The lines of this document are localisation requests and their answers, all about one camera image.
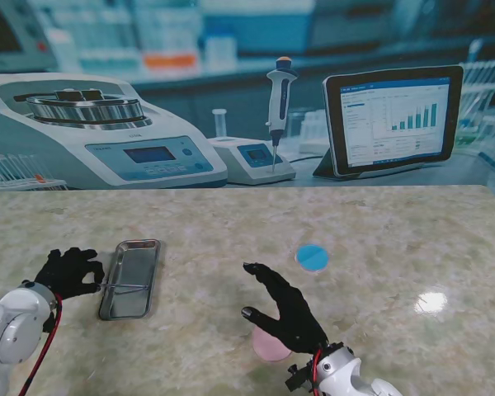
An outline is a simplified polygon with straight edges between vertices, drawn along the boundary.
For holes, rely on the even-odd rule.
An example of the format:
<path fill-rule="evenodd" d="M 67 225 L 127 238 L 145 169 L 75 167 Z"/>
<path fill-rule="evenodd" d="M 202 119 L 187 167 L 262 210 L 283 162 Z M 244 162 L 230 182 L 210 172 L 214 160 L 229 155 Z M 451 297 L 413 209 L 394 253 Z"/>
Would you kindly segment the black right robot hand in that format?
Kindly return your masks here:
<path fill-rule="evenodd" d="M 279 312 L 279 318 L 275 319 L 247 306 L 241 311 L 246 320 L 277 338 L 292 352 L 315 355 L 328 345 L 326 333 L 299 289 L 265 264 L 243 263 L 243 269 L 266 287 Z"/>

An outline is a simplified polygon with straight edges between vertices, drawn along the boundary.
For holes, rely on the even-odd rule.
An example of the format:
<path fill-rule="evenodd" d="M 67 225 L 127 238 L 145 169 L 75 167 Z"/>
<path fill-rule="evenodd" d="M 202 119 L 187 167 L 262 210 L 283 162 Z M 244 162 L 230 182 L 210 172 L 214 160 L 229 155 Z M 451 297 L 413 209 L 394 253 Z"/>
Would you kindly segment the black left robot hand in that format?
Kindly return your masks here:
<path fill-rule="evenodd" d="M 58 249 L 52 250 L 35 283 L 44 285 L 62 299 L 94 294 L 101 289 L 105 278 L 103 265 L 96 257 L 93 249 L 71 247 L 64 254 Z"/>

